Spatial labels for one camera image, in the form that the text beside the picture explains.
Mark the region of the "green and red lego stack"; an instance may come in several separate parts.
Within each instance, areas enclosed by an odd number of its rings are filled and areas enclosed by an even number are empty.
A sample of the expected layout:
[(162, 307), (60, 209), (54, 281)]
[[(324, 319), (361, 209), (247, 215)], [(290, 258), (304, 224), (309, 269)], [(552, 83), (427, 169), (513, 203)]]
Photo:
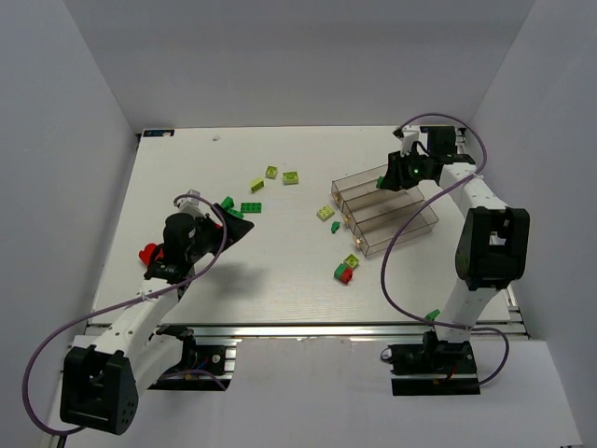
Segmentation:
[(354, 270), (347, 264), (341, 263), (333, 273), (336, 280), (347, 285), (353, 278)]

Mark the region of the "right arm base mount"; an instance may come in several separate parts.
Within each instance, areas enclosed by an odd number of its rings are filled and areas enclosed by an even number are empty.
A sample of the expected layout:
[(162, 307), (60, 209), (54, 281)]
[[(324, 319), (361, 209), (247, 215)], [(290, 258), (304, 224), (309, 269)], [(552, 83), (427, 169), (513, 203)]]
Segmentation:
[(470, 342), (440, 341), (427, 331), (420, 343), (388, 345), (381, 362), (391, 367), (395, 397), (471, 396), (480, 394), (477, 364)]

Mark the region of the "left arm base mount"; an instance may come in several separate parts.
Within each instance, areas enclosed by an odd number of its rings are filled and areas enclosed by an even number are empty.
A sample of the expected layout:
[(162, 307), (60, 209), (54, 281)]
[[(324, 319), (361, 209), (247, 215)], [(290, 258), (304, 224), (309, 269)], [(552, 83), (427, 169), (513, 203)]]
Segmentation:
[(175, 338), (182, 344), (180, 360), (149, 387), (161, 391), (226, 391), (236, 358), (236, 343), (197, 337), (193, 329), (162, 325), (157, 336)]

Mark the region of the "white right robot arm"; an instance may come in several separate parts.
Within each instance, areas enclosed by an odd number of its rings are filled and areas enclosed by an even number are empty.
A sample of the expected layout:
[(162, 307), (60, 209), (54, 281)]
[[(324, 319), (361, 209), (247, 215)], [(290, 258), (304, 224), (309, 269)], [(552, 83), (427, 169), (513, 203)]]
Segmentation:
[(419, 319), (433, 326), (439, 338), (462, 342), (497, 292), (523, 276), (531, 219), (526, 209), (512, 208), (492, 192), (480, 175), (482, 166), (457, 150), (457, 131), (450, 129), (450, 134), (450, 148), (435, 151), (431, 145), (422, 145), (418, 131), (396, 129), (400, 149), (388, 155), (387, 171), (378, 188), (398, 192), (426, 180), (441, 188), (402, 230), (445, 195), (464, 217), (454, 256), (458, 280), (438, 319)]

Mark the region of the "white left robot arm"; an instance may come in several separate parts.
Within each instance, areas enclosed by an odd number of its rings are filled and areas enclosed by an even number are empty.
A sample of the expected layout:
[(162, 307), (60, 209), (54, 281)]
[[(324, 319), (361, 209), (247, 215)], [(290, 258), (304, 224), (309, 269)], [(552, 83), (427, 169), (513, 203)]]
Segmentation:
[(64, 359), (64, 423), (121, 435), (148, 388), (199, 367), (192, 329), (162, 319), (182, 300), (196, 263), (221, 254), (253, 228), (219, 204), (209, 214), (191, 206), (166, 218), (161, 243), (142, 257), (146, 272), (139, 302), (126, 306), (89, 346), (72, 348)]

